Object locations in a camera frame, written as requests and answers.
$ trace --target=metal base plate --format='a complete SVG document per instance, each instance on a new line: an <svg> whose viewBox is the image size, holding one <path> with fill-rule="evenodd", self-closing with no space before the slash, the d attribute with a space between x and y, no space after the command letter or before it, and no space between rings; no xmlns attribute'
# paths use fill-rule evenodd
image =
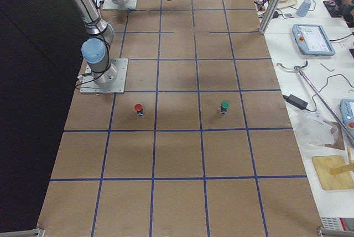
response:
<svg viewBox="0 0 354 237"><path fill-rule="evenodd" d="M128 70L128 59L111 59L112 65L115 65L118 71L117 78L105 88L100 87L94 81L92 77L84 77L83 84L80 88L80 93L83 94L98 94L98 93L124 93L124 88L126 86L127 70ZM90 67L87 65L85 73L91 73Z"/></svg>
<svg viewBox="0 0 354 237"><path fill-rule="evenodd" d="M129 0L123 5L113 3L111 0L105 0L102 9L104 10L135 10L137 9L138 0Z"/></svg>

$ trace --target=black power adapter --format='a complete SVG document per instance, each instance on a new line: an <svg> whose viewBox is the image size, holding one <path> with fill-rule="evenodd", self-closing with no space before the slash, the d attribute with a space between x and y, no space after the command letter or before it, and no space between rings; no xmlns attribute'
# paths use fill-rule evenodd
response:
<svg viewBox="0 0 354 237"><path fill-rule="evenodd" d="M295 107L298 107L301 110L305 110L306 107L308 106L308 103L305 102L304 100L301 100L300 98L290 94L289 96L283 95L283 98L290 104L292 104Z"/></svg>

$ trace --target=red button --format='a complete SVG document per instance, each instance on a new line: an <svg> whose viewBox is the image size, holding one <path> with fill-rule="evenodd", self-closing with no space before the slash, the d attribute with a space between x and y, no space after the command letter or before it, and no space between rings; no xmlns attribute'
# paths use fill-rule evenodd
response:
<svg viewBox="0 0 354 237"><path fill-rule="evenodd" d="M140 112L143 109L143 106L140 103L138 103L134 106L134 109L135 111Z"/></svg>

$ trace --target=white mounting plate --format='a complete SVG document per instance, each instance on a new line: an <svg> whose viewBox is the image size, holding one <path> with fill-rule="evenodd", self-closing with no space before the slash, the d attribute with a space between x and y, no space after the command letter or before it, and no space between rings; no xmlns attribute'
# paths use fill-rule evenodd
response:
<svg viewBox="0 0 354 237"><path fill-rule="evenodd" d="M102 9L105 10L135 10L137 8L138 0L129 0L123 5L118 5L113 3L111 0L105 0L103 3Z"/></svg>
<svg viewBox="0 0 354 237"><path fill-rule="evenodd" d="M112 65L115 65L118 71L117 78L110 85L105 88L100 87L94 81L92 81L91 76L84 77L82 83L91 81L89 83L83 84L80 88L80 93L83 94L99 94L99 93L124 93L124 88L126 85L127 70L128 70L128 59L111 59ZM85 73L91 73L90 67L87 65Z"/></svg>

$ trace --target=checkerboard pattern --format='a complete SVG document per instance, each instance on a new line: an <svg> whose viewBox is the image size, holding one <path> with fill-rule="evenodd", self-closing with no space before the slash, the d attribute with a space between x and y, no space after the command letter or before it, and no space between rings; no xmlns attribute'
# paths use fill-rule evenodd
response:
<svg viewBox="0 0 354 237"><path fill-rule="evenodd" d="M111 56L129 58L126 92L75 92L38 226L53 237L315 236L253 1L138 0L103 17Z"/></svg>

